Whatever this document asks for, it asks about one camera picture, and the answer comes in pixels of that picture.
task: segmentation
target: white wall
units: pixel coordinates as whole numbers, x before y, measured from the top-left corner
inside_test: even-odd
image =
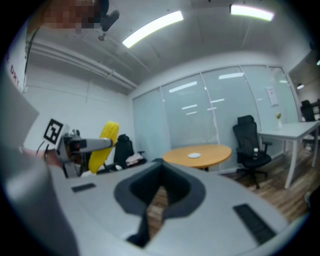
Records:
[[[298,65],[311,51],[311,38],[302,21],[285,9],[270,23],[269,32],[276,46],[282,68],[287,73]]]
[[[199,72],[214,70],[236,65],[272,65],[281,66],[280,60],[270,52],[259,51],[230,51],[198,58],[181,65],[177,65],[142,82],[137,89],[129,94],[133,99],[159,86],[175,80],[194,75]]]
[[[40,112],[24,146],[36,150],[50,118],[78,129],[82,138],[99,138],[108,121],[119,124],[119,135],[127,134],[135,146],[131,105],[128,97],[110,89],[114,85],[90,72],[66,66],[57,68],[29,64],[24,96]],[[114,149],[107,163],[112,163]]]

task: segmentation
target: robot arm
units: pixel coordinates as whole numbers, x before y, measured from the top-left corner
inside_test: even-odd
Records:
[[[88,171],[88,153],[111,148],[114,144],[109,138],[81,138],[78,130],[69,132],[68,125],[54,119],[50,120],[42,139],[56,150],[67,178],[80,177]]]

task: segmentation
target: round table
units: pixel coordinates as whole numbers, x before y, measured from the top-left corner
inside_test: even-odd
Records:
[[[228,159],[231,152],[231,148],[225,145],[207,144],[176,148],[165,153],[162,158],[167,163],[194,168],[208,168]],[[200,153],[201,156],[189,158],[188,155],[191,153]]]

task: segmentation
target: frosted glass partition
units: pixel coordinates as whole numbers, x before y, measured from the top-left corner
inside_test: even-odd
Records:
[[[281,98],[279,95],[276,94],[278,104],[274,106],[272,106],[268,97],[267,88],[273,88],[274,91],[276,91],[276,84],[270,69],[262,65],[241,66],[241,68],[244,71],[257,104],[261,130],[276,129],[278,127],[276,114],[284,113],[284,108],[280,102]],[[269,138],[266,140],[273,143],[273,145],[268,148],[269,155],[274,156],[281,153],[282,141]]]
[[[137,149],[152,161],[170,150],[170,138],[160,88],[133,99]]]
[[[217,144],[217,131],[208,94],[199,74],[162,87],[172,149]]]
[[[285,73],[279,67],[270,67],[270,70],[274,77],[276,95],[283,105],[285,119],[283,118],[282,122],[298,123],[299,117],[294,94]]]
[[[250,87],[239,67],[212,70],[202,74],[212,101],[220,144],[232,149],[231,157],[221,164],[221,169],[230,169],[238,165],[237,139],[233,126],[238,117],[251,115],[260,129],[259,115]]]

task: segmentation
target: chair backrest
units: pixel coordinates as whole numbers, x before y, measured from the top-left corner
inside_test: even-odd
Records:
[[[309,100],[304,100],[301,103],[302,103],[302,107],[300,109],[305,121],[306,122],[316,121],[314,108],[310,104]]]
[[[257,124],[254,118],[251,115],[238,117],[238,124],[233,126],[233,132],[239,148],[246,156],[251,157],[254,148],[259,148]]]
[[[134,149],[132,141],[128,136],[122,134],[118,137],[118,141],[115,144],[115,152],[113,162],[118,163],[123,169],[126,168],[126,160],[128,157],[134,155]]]

